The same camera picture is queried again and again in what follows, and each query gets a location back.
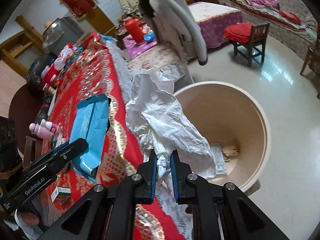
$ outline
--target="pink bottle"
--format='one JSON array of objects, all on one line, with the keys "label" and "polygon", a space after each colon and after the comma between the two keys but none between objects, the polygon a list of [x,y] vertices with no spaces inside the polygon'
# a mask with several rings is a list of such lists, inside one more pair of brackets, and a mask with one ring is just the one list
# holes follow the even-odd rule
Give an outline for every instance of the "pink bottle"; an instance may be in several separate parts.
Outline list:
[{"label": "pink bottle", "polygon": [[49,130],[50,132],[53,132],[53,133],[57,133],[58,129],[59,129],[59,126],[57,124],[55,124],[53,122],[46,121],[45,119],[41,120],[40,125],[42,127],[45,127],[47,130]]},{"label": "pink bottle", "polygon": [[31,123],[29,130],[32,134],[38,136],[41,139],[51,141],[53,133],[48,131],[45,127],[40,126],[38,123]]}]

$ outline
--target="crumpled white tissue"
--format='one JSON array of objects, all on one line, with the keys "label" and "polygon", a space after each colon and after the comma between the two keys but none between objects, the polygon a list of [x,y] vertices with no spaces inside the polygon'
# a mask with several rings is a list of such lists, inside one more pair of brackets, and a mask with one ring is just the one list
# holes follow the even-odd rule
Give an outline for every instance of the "crumpled white tissue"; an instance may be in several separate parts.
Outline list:
[{"label": "crumpled white tissue", "polygon": [[155,149],[158,182],[169,175],[170,156],[176,149],[194,173],[213,178],[215,164],[209,143],[183,114],[173,90],[174,83],[165,73],[149,69],[135,74],[131,100],[126,104],[126,125],[138,137],[144,161]]}]

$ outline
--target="sofa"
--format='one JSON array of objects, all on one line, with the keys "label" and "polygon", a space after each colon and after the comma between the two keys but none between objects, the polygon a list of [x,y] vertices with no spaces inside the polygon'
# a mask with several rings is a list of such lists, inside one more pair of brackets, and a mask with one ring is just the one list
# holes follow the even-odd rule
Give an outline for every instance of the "sofa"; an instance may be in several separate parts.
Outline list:
[{"label": "sofa", "polygon": [[282,11],[292,12],[300,18],[300,25],[290,22],[275,10],[254,7],[246,0],[225,0],[225,3],[229,7],[242,10],[243,20],[246,22],[270,23],[269,35],[304,60],[308,51],[307,45],[316,43],[317,22],[301,0],[278,1]]}]

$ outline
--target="red thermos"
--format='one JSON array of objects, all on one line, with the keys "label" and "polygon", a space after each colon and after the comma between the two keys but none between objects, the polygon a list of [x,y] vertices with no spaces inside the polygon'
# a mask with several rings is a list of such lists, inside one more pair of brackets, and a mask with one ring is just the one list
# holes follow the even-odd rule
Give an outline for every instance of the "red thermos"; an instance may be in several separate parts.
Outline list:
[{"label": "red thermos", "polygon": [[139,44],[144,41],[143,32],[142,32],[142,24],[138,19],[128,19],[124,23],[124,27],[130,33],[134,41]]}]

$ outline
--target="purple tablecloth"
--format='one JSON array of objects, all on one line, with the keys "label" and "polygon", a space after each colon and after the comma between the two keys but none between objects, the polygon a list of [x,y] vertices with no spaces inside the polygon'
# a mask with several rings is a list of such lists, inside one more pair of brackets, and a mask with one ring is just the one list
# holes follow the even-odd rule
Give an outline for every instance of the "purple tablecloth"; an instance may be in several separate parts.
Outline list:
[{"label": "purple tablecloth", "polygon": [[123,43],[128,50],[128,53],[131,59],[134,59],[141,53],[145,52],[146,50],[152,48],[153,46],[157,45],[157,41],[154,40],[153,42],[147,43],[144,41],[142,44],[137,45],[134,40],[129,40],[128,36],[123,38]]},{"label": "purple tablecloth", "polygon": [[216,48],[226,42],[225,28],[242,22],[241,10],[220,4],[197,2],[189,5],[191,13],[201,28],[207,48]]}]

